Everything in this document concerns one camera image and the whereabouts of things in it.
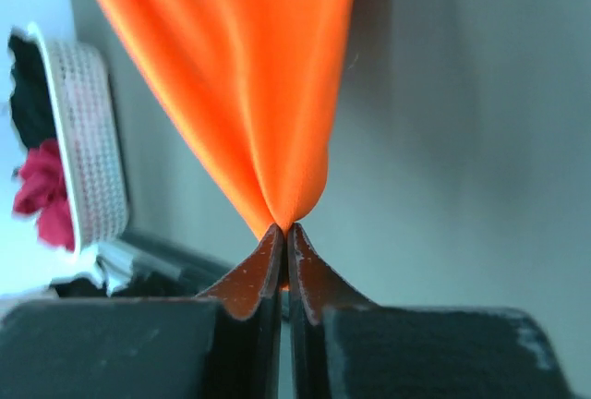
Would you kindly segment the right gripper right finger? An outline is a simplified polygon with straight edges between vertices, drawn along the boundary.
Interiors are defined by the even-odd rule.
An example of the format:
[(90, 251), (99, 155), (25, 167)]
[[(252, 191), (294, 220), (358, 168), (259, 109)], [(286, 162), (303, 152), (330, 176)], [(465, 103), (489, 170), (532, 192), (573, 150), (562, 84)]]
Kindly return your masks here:
[(325, 308), (372, 308), (312, 246), (301, 224), (286, 239), (292, 369), (296, 398), (331, 396), (322, 312)]

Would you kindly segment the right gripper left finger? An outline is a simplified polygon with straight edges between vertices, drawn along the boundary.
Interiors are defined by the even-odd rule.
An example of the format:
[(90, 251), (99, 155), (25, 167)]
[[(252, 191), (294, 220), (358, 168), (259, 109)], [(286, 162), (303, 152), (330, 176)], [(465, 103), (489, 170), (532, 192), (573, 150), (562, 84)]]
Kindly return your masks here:
[(270, 226), (245, 260), (198, 295), (216, 306), (202, 398), (277, 396), (283, 246), (283, 231)]

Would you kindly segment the orange t-shirt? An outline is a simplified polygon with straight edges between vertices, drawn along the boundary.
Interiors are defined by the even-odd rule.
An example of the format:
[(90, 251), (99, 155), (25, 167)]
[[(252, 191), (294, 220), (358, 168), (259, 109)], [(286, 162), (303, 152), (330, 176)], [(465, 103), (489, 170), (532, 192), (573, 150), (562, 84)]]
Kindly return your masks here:
[(255, 236), (314, 208), (353, 0), (97, 1)]

